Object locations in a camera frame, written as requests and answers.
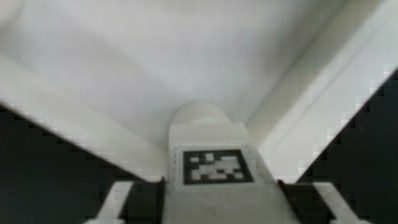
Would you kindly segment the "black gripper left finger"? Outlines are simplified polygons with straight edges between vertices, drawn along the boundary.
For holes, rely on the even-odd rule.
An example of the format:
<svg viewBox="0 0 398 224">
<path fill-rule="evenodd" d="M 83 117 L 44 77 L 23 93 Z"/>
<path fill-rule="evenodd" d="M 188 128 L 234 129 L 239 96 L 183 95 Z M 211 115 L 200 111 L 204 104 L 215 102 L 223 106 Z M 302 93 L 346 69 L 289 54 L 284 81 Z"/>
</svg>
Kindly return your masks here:
<svg viewBox="0 0 398 224">
<path fill-rule="evenodd" d="M 117 180 L 96 215 L 81 224 L 161 224 L 165 180 Z"/>
</svg>

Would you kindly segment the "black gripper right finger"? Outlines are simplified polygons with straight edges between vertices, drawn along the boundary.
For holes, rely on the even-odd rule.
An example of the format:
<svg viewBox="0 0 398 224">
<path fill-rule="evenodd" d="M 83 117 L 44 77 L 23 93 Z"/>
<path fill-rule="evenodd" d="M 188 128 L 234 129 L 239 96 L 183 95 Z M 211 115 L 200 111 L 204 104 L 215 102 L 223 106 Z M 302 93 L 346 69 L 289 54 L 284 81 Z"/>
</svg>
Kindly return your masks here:
<svg viewBox="0 0 398 224">
<path fill-rule="evenodd" d="M 291 184 L 277 181 L 300 224 L 373 224 L 348 205 L 330 182 Z"/>
</svg>

